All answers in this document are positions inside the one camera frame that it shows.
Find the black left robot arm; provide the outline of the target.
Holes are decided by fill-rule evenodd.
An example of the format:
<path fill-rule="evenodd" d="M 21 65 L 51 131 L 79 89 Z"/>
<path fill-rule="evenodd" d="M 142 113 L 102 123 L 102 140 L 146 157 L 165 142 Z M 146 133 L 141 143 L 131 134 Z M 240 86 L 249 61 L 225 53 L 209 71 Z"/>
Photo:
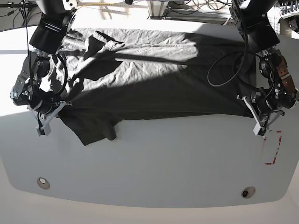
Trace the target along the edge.
<path fill-rule="evenodd" d="M 276 48 L 280 39 L 272 28 L 268 11 L 275 0 L 234 0 L 230 13 L 247 47 L 260 58 L 259 69 L 269 88 L 259 88 L 255 97 L 243 97 L 256 125 L 253 132 L 263 136 L 269 126 L 299 100 L 299 90 L 288 71 L 286 59 Z"/>

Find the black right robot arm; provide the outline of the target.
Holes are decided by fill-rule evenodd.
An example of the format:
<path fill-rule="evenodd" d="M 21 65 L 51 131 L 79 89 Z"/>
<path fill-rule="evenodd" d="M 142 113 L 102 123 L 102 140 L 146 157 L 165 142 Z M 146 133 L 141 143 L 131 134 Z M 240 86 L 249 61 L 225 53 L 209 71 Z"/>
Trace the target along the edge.
<path fill-rule="evenodd" d="M 28 50 L 10 98 L 17 106 L 27 106 L 37 122 L 39 135 L 48 135 L 50 121 L 66 105 L 70 105 L 61 98 L 68 81 L 68 70 L 59 50 L 73 24 L 76 9 L 68 7 L 62 0 L 38 0 L 36 4 L 42 16 L 32 37 L 27 39 L 27 45 L 33 50 Z M 64 81 L 58 91 L 45 92 L 40 85 L 42 78 L 50 72 L 50 60 L 53 58 L 63 66 Z"/>

